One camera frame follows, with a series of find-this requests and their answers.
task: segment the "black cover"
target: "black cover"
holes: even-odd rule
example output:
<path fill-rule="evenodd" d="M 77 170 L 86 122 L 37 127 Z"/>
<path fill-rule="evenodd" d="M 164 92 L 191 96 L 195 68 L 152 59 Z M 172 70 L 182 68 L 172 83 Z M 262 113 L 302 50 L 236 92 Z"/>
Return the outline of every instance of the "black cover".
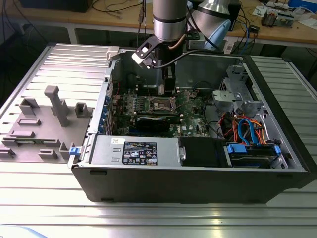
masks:
<path fill-rule="evenodd" d="M 179 146 L 185 147 L 186 160 L 182 166 L 227 167 L 223 147 L 225 140 L 203 137 L 179 137 Z"/>
<path fill-rule="evenodd" d="M 93 0 L 20 0 L 22 7 L 86 12 Z"/>

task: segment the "red cable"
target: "red cable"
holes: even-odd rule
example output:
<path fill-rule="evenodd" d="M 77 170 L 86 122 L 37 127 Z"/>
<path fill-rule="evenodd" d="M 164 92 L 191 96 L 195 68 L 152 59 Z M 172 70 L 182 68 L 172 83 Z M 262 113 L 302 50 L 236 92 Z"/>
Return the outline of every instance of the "red cable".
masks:
<path fill-rule="evenodd" d="M 119 90 L 120 90 L 120 83 L 118 83 L 118 91 L 117 91 L 117 94 L 115 95 L 115 98 L 118 96 Z"/>

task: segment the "metal bracket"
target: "metal bracket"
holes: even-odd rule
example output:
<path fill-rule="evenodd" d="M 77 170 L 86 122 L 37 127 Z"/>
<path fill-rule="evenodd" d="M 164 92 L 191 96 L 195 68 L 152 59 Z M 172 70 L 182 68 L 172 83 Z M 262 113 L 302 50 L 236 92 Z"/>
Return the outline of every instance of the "metal bracket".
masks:
<path fill-rule="evenodd" d="M 116 60 L 120 57 L 120 47 L 119 46 L 110 46 L 106 55 L 108 61 Z"/>
<path fill-rule="evenodd" d="M 181 161 L 184 161 L 186 160 L 186 150 L 185 150 L 185 147 L 179 147 L 179 159 Z"/>

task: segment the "electronic component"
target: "electronic component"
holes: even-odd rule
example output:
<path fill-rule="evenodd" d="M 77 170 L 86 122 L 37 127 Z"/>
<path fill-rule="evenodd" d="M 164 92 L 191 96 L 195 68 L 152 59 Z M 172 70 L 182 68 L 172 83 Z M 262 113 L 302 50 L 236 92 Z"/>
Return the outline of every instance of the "electronic component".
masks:
<path fill-rule="evenodd" d="M 255 25 L 251 25 L 249 26 L 249 32 L 250 33 L 255 33 L 257 34 L 259 32 L 260 28 L 258 26 L 255 26 Z"/>
<path fill-rule="evenodd" d="M 136 128 L 143 132 L 168 132 L 170 120 L 166 118 L 141 117 L 136 119 Z"/>
<path fill-rule="evenodd" d="M 276 11 L 266 11 L 261 20 L 262 26 L 272 27 L 277 19 L 277 16 L 278 14 Z"/>
<path fill-rule="evenodd" d="M 290 13 L 278 12 L 274 9 L 267 9 L 261 20 L 262 26 L 286 26 L 290 27 L 294 24 L 294 17 Z"/>
<path fill-rule="evenodd" d="M 281 154 L 280 148 L 276 145 L 228 144 L 227 150 L 231 164 L 235 168 L 268 169 Z"/>

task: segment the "workbench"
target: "workbench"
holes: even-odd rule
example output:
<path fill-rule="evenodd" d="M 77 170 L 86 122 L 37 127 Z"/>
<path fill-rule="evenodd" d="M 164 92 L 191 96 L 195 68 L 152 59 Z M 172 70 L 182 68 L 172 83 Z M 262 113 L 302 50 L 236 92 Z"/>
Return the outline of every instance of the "workbench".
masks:
<path fill-rule="evenodd" d="M 110 5 L 118 3 L 117 0 L 107 0 L 106 4 Z M 261 18 L 253 16 L 252 12 L 260 2 L 257 0 L 241 0 L 246 17 L 250 20 L 251 24 L 260 27 L 256 43 L 260 44 L 273 44 L 284 46 L 297 46 L 297 47 L 317 47 L 317 30 L 307 27 L 299 22 L 295 22 L 292 28 L 286 27 L 263 27 L 261 26 Z M 123 5 L 110 7 L 111 10 L 124 8 L 127 6 L 138 4 L 138 0 L 130 0 Z M 72 44 L 78 44 L 76 34 L 77 28 L 82 29 L 95 29 L 104 31 L 121 31 L 121 32 L 137 32 L 138 31 L 138 15 L 141 6 L 135 6 L 127 10 L 121 11 L 121 19 L 111 16 L 104 12 L 96 11 L 90 8 L 86 13 L 48 10 L 48 9 L 32 9 L 22 8 L 20 3 L 17 2 L 18 7 L 22 13 L 34 25 L 47 25 L 58 26 L 67 28 L 69 39 Z M 96 3 L 95 7 L 100 10 L 105 10 L 105 2 L 103 0 Z M 7 14 L 11 22 L 16 24 L 27 24 L 26 20 L 20 15 L 14 5 L 7 2 Z M 147 33 L 153 33 L 153 5 L 147 4 Z M 233 44 L 240 41 L 244 36 L 243 28 L 240 23 L 236 23 L 234 30 L 228 32 L 225 40 L 225 52 L 230 53 Z"/>
<path fill-rule="evenodd" d="M 47 46 L 0 109 L 0 141 L 21 113 L 18 105 L 23 98 L 33 97 L 39 105 L 50 105 L 44 95 L 47 85 L 58 86 L 63 95 L 60 99 L 68 106 L 80 100 L 95 108 L 109 66 L 107 51 L 106 46 Z M 300 72 L 296 72 L 299 77 L 294 75 L 291 63 L 285 63 L 279 73 L 264 65 L 270 65 L 267 61 L 271 60 L 283 62 L 281 58 L 254 59 L 262 65 L 261 73 L 268 83 L 282 80 L 275 84 L 274 92 L 289 95 L 279 95 L 285 112 L 295 119 L 317 117 L 315 104 L 308 103 L 310 97 L 298 86 L 306 81 Z M 317 97 L 314 89 L 305 87 Z M 297 98 L 303 95 L 296 100 L 305 102 L 301 104 L 304 108 L 298 109 L 299 103 L 292 102 L 293 94 Z M 313 122 L 309 119 L 294 123 L 302 125 L 299 129 L 309 129 Z M 310 133 L 307 145 L 317 161 L 316 131 L 298 133 Z M 267 204 L 94 203 L 87 199 L 67 164 L 1 162 L 0 224 L 27 226 L 49 238 L 315 237 L 317 181 L 287 190 Z"/>

